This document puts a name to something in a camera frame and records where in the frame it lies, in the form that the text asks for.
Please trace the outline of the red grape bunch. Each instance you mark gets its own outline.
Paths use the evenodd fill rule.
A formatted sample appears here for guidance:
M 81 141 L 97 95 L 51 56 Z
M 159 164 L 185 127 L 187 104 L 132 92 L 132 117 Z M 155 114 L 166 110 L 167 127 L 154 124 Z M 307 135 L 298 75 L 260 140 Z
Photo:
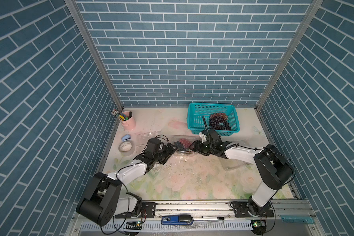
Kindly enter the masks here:
M 181 142 L 184 145 L 185 149 L 189 149 L 189 147 L 192 144 L 192 142 L 190 140 L 185 139 L 185 138 L 180 139 L 179 142 Z

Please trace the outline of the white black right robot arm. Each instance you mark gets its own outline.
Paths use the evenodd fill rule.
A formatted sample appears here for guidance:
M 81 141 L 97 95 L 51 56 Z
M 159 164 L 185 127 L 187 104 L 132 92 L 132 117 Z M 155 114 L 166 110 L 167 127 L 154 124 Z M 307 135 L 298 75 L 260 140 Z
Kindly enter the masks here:
M 287 157 L 273 145 L 250 148 L 232 142 L 194 141 L 189 149 L 204 156 L 215 155 L 233 159 L 257 167 L 261 183 L 248 199 L 247 208 L 251 216 L 259 216 L 279 189 L 294 178 L 295 169 Z

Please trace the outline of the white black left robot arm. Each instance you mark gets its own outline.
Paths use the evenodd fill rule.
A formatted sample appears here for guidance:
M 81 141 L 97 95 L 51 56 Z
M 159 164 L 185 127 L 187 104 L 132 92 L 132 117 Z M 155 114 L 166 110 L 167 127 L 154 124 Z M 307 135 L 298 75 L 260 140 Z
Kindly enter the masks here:
M 142 153 L 129 165 L 110 174 L 96 173 L 85 187 L 76 212 L 99 226 L 105 226 L 113 217 L 139 216 L 142 198 L 128 191 L 121 197 L 122 189 L 147 174 L 155 164 L 165 164 L 177 149 L 171 143 L 150 139 Z

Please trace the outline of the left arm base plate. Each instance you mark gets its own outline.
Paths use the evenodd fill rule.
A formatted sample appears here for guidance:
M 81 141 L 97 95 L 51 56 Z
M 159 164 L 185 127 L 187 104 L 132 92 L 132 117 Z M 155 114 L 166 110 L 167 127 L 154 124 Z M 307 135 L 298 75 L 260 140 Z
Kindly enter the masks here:
M 156 203 L 155 202 L 142 202 L 141 204 L 137 204 L 135 209 L 132 211 L 127 212 L 125 209 L 124 212 L 119 213 L 119 210 L 116 210 L 114 217 L 116 219 L 120 218 L 143 218 L 152 219 L 155 218 L 155 211 L 156 211 Z

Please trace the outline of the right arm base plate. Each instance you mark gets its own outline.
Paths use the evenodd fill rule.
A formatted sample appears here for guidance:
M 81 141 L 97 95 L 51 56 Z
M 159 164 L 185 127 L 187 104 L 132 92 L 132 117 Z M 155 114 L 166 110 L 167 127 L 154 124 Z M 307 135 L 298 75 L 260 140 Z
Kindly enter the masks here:
M 275 213 L 271 203 L 264 206 L 258 206 L 256 203 L 245 201 L 230 202 L 230 207 L 233 209 L 235 217 L 274 217 Z

